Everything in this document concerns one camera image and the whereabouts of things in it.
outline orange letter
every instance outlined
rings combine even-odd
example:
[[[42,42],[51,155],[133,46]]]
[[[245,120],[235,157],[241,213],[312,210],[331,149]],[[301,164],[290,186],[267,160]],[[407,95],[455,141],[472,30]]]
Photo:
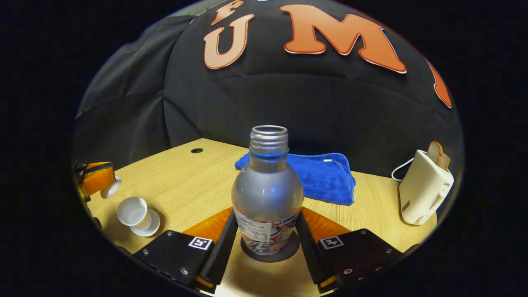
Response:
[[[284,49],[290,53],[322,53],[323,42],[315,38],[315,29],[321,32],[342,55],[348,55],[361,35],[364,47],[361,58],[398,73],[406,73],[405,65],[398,59],[394,48],[378,24],[353,14],[347,14],[342,22],[311,5],[285,5],[280,10],[289,12],[293,27],[293,40]]]
[[[248,22],[252,18],[253,15],[248,14],[229,24],[229,27],[233,28],[233,43],[226,53],[218,53],[218,39],[220,38],[220,33],[224,31],[224,27],[214,30],[203,38],[203,41],[205,41],[203,59],[207,67],[219,69],[228,66],[242,55],[248,41]]]
[[[226,18],[226,17],[230,16],[231,14],[233,14],[234,11],[232,11],[232,9],[240,7],[240,5],[242,5],[242,3],[243,3],[242,0],[235,0],[235,1],[231,2],[231,3],[229,3],[229,4],[226,4],[226,5],[218,8],[218,10],[216,11],[216,18],[211,23],[211,26],[213,26],[214,24],[218,23],[219,21],[221,21],[224,18]]]
[[[449,94],[447,94],[447,88],[446,84],[444,83],[444,80],[442,77],[440,77],[440,74],[436,71],[436,69],[429,63],[429,61],[426,59],[427,64],[429,64],[429,68],[431,68],[432,75],[435,77],[435,92],[438,98],[442,100],[447,107],[451,108],[451,99],[449,98]]]

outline white espresso cup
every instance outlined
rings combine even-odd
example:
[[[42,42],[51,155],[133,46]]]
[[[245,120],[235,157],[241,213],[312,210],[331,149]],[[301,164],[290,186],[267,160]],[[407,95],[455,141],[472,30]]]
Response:
[[[152,217],[147,208],[147,202],[140,197],[130,197],[123,200],[117,207],[117,218],[126,226],[143,231],[152,225]]]

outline bread slice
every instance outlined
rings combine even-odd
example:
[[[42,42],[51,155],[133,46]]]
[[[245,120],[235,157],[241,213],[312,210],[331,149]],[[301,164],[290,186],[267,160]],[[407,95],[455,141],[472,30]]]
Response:
[[[451,159],[446,154],[442,154],[440,155],[440,164],[438,166],[447,171],[447,167],[449,167],[449,162],[451,162]]]
[[[429,157],[434,164],[440,165],[440,156],[443,154],[442,146],[436,142],[431,141],[429,149],[427,150],[427,157]]]

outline orange object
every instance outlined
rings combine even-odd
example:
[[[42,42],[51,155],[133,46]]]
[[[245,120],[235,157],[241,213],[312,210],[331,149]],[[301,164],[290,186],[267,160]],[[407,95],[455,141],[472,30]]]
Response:
[[[108,163],[110,162],[90,163],[86,166],[84,170],[88,171],[92,167],[103,165],[103,164],[108,164]],[[82,181],[81,186],[84,189],[85,193],[88,196],[91,196],[94,193],[111,186],[115,182],[116,182],[116,176],[114,174],[114,167],[111,166],[111,163],[110,163],[110,167],[108,168],[86,173],[84,175],[84,179]]]
[[[211,289],[213,288],[213,284],[212,284],[212,283],[210,283],[210,282],[204,280],[204,279],[201,278],[201,277],[197,277],[197,278],[196,278],[196,281],[199,282],[199,283],[201,283],[202,285],[208,287],[208,288],[211,288]]]
[[[293,39],[284,45],[289,53],[320,54],[326,51],[326,45],[317,39],[315,29],[341,55],[350,54],[361,36],[361,58],[398,73],[407,72],[383,28],[372,21],[354,14],[347,14],[339,21],[317,7],[304,4],[285,5],[280,10],[288,12],[291,18]]]
[[[219,21],[223,20],[224,18],[232,15],[234,13],[234,9],[240,7],[244,1],[242,0],[235,0],[231,3],[228,3],[216,11],[216,18],[211,23],[211,26],[216,25]]]
[[[300,208],[300,211],[303,213],[304,220],[306,221],[316,244],[323,238],[351,232],[329,218],[324,217],[313,210],[309,210],[304,206]]]
[[[231,43],[229,51],[223,54],[218,52],[218,44],[220,33],[224,31],[224,27],[211,31],[203,38],[205,42],[203,61],[208,68],[220,69],[226,67],[242,56],[248,43],[248,22],[251,19],[253,19],[253,15],[248,14],[239,17],[229,24],[229,27],[233,28],[233,42]]]
[[[327,280],[325,280],[322,283],[320,283],[319,286],[322,289],[322,288],[324,288],[324,287],[326,287],[326,286],[328,286],[330,284],[333,284],[335,281],[337,281],[337,280],[335,278],[335,275],[333,275],[333,276],[329,277]]]
[[[232,211],[233,207],[222,210],[216,215],[201,221],[182,233],[191,236],[212,239],[216,244]]]
[[[451,98],[449,98],[446,83],[444,82],[438,71],[436,71],[436,69],[432,66],[432,64],[427,59],[426,61],[427,64],[429,64],[429,68],[431,68],[432,75],[435,78],[434,87],[436,95],[438,96],[438,98],[440,98],[440,100],[442,100],[445,105],[447,105],[447,107],[452,108]]]

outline bottle neck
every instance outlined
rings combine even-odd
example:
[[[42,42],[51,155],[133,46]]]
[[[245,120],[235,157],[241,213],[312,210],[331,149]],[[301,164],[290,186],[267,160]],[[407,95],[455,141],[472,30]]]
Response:
[[[263,158],[253,153],[249,153],[249,165],[253,170],[259,172],[279,172],[286,168],[286,160],[288,155],[284,154],[275,158]]]

